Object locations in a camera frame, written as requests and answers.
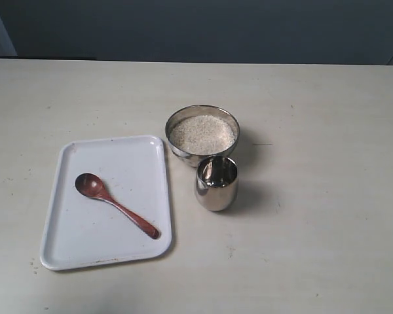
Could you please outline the steel cup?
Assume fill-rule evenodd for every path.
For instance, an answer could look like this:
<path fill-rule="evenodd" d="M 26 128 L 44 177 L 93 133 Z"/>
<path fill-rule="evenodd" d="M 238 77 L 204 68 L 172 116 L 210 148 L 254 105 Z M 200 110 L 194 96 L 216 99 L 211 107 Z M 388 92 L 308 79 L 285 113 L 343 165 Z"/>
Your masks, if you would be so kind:
<path fill-rule="evenodd" d="M 226 156 L 209 156 L 196 168 L 195 196 L 209 211 L 229 208 L 238 192 L 238 167 Z"/>

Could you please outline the steel bowl of rice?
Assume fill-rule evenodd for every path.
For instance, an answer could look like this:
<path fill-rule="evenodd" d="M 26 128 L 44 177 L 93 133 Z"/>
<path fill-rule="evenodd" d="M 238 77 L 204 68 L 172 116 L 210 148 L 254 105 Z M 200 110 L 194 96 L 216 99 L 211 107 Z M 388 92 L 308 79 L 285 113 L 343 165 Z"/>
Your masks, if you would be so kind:
<path fill-rule="evenodd" d="M 229 156 L 240 137 L 237 119 L 213 105 L 191 105 L 176 111 L 164 130 L 172 153 L 191 167 L 208 156 Z"/>

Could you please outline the white rectangular tray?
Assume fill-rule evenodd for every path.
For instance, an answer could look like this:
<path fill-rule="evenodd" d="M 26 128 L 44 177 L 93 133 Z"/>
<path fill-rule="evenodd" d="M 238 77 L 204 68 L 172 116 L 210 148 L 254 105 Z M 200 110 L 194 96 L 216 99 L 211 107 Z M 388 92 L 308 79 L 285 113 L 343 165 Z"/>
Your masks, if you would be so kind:
<path fill-rule="evenodd" d="M 152 239 L 117 208 L 83 196 L 75 187 L 83 173 L 98 176 L 120 204 L 150 222 Z M 164 143 L 153 135 L 74 141 L 58 158 L 40 248 L 53 271 L 145 260 L 172 242 Z"/>

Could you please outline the brown wooden spoon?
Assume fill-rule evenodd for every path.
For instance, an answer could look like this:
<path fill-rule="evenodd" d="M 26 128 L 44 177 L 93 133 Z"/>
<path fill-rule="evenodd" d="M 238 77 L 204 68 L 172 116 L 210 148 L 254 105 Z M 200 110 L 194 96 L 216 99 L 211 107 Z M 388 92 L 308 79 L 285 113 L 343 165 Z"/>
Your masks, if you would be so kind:
<path fill-rule="evenodd" d="M 160 237 L 159 230 L 150 222 L 113 199 L 104 182 L 97 175 L 92 173 L 80 174 L 75 179 L 75 188 L 87 198 L 104 201 L 117 208 L 151 239 L 158 239 Z"/>

